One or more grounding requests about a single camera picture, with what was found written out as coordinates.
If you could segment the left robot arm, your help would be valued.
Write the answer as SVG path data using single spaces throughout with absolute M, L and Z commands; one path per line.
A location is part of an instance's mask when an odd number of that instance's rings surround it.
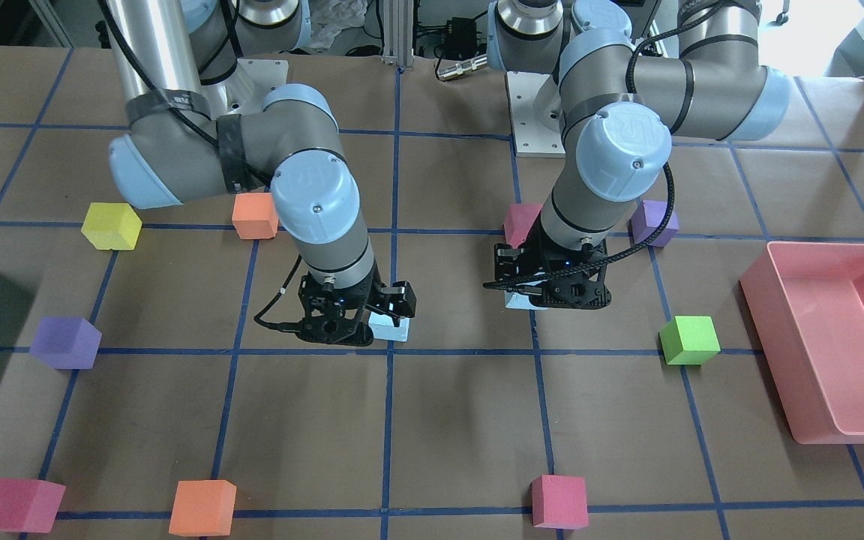
M 758 1 L 682 1 L 676 58 L 642 58 L 611 1 L 496 1 L 487 11 L 495 71 L 546 73 L 559 97 L 565 165 L 519 248 L 495 246 L 489 290 L 546 308 L 609 305 L 605 239 L 659 174 L 674 205 L 672 138 L 752 141 L 788 109 L 790 80 L 759 62 Z

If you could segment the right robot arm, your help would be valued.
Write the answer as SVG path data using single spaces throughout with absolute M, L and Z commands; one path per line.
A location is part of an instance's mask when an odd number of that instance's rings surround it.
M 305 264 L 297 322 L 261 327 L 302 341 L 366 347 L 405 341 L 417 297 L 387 286 L 356 179 L 325 96 L 302 83 L 273 88 L 254 110 L 212 107 L 205 55 L 225 47 L 214 1 L 100 1 L 126 95 L 130 132 L 112 141 L 120 194 L 138 209 L 270 188 L 279 222 Z

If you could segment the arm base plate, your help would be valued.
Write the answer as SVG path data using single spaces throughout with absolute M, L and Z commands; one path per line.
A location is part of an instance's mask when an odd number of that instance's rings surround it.
M 267 95 L 287 82 L 285 59 L 238 59 L 236 71 L 220 86 L 227 113 L 251 114 L 263 110 Z
M 548 74 L 512 71 L 506 74 L 508 111 L 515 153 L 531 158 L 563 158 L 561 99 Z

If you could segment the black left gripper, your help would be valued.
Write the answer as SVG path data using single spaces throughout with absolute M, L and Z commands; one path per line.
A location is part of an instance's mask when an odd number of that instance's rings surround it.
M 531 232 L 519 248 L 493 246 L 494 280 L 528 277 L 527 283 L 495 286 L 497 290 L 524 294 L 532 304 L 569 310 L 601 310 L 613 300 L 605 286 L 606 267 L 586 268 L 591 261 L 606 259 L 607 240 L 593 245 L 581 241 L 578 250 L 559 246 L 544 232 Z

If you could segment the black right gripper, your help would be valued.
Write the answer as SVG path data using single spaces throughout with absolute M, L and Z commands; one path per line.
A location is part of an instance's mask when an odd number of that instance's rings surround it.
M 298 337 L 326 345 L 366 347 L 373 343 L 373 331 L 364 322 L 366 310 L 390 316 L 394 324 L 415 317 L 417 311 L 417 296 L 411 284 L 402 280 L 386 286 L 381 274 L 368 274 L 360 283 L 346 288 L 319 283 L 312 274 L 306 274 L 298 296 L 303 305 Z

